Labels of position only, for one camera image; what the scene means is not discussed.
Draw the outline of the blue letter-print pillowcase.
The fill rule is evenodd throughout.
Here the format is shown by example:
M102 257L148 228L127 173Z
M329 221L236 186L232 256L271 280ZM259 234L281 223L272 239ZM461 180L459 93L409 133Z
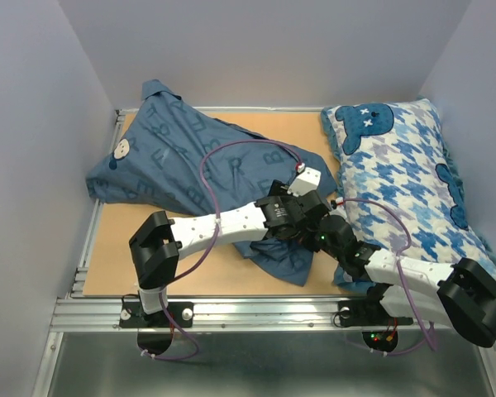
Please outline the blue letter-print pillowcase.
M296 146L287 151L256 132L211 118L158 79L143 83L141 100L113 151L86 176L93 199L207 215L263 198L274 180L291 183L300 160L321 172L322 196L336 191L320 155Z

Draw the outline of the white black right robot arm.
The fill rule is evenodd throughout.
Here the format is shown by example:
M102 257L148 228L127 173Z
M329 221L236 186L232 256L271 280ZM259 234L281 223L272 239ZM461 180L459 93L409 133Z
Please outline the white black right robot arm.
M404 257L358 240L339 215L317 223L314 241L353 280L383 287L370 291L364 302L370 321L414 317L449 326L479 347L496 342L496 280L477 261L433 263Z

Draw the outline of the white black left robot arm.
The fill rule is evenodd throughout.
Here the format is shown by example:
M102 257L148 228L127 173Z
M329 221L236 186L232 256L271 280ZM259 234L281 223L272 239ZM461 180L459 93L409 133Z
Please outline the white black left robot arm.
M201 265L215 246L238 242L312 240L329 203L316 189L294 195L283 187L242 207L218 215L169 218L164 211L152 213L129 240L141 305L139 316L157 326L167 316L167 286L174 283L178 262L202 252Z

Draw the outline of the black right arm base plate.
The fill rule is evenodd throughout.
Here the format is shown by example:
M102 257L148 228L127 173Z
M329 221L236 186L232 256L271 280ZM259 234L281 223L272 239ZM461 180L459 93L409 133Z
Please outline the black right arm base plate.
M394 323L399 326L413 325L410 317L394 317L388 314L380 302L367 299L340 301L332 322L339 328L387 327Z

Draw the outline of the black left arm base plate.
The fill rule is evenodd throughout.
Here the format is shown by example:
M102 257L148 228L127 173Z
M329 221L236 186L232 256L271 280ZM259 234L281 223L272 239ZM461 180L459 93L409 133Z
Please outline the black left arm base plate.
M191 328L193 326L193 303L171 302L167 311L180 327ZM170 325L162 309L157 313L146 314L138 301L128 301L122 305L118 324L123 329L169 328Z

